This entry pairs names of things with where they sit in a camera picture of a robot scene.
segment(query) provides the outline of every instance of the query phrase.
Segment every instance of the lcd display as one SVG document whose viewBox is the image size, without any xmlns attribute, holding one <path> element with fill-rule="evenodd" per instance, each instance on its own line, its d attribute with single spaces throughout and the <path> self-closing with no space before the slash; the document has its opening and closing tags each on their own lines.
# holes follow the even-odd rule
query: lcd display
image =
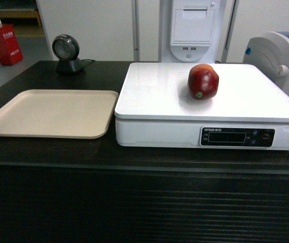
<svg viewBox="0 0 289 243">
<path fill-rule="evenodd" d="M 244 143 L 246 133 L 209 132 L 209 142 Z"/>
</svg>

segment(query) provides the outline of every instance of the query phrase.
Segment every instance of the white machine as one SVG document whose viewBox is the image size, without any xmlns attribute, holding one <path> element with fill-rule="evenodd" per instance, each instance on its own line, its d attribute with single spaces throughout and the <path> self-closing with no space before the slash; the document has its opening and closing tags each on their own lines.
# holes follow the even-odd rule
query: white machine
<svg viewBox="0 0 289 243">
<path fill-rule="evenodd" d="M 159 62 L 215 63 L 226 0 L 160 0 Z"/>
<path fill-rule="evenodd" d="M 123 146 L 289 150 L 289 97 L 247 64 L 212 64 L 216 96 L 194 100 L 192 63 L 133 63 L 116 108 Z"/>
<path fill-rule="evenodd" d="M 243 63 L 258 67 L 289 95 L 289 32 L 267 32 L 251 38 Z"/>
</svg>

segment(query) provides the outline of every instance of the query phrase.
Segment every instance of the countertop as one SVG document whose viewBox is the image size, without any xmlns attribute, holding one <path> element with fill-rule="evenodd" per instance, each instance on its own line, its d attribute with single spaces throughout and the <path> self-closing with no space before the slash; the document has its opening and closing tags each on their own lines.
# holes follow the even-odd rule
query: countertop
<svg viewBox="0 0 289 243">
<path fill-rule="evenodd" d="M 0 108 L 30 89 L 120 92 L 131 62 L 89 63 L 77 75 L 55 72 L 57 62 L 40 61 L 0 87 Z M 0 137 L 0 165 L 123 170 L 289 174 L 289 151 L 123 147 L 113 115 L 97 139 Z"/>
</svg>

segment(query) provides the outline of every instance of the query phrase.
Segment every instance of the brand label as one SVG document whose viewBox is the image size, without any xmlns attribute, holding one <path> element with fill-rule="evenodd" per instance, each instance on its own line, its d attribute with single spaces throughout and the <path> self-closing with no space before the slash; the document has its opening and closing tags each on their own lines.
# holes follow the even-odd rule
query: brand label
<svg viewBox="0 0 289 243">
<path fill-rule="evenodd" d="M 204 128 L 205 132 L 221 132 L 222 128 Z"/>
</svg>

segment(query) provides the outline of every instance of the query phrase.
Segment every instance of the floor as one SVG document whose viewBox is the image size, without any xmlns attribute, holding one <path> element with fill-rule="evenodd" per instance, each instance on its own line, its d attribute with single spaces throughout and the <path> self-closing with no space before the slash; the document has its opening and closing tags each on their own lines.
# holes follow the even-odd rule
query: floor
<svg viewBox="0 0 289 243">
<path fill-rule="evenodd" d="M 24 58 L 13 66 L 0 65 L 0 86 L 39 60 L 52 60 L 43 29 L 37 23 L 14 24 L 14 32 Z"/>
</svg>

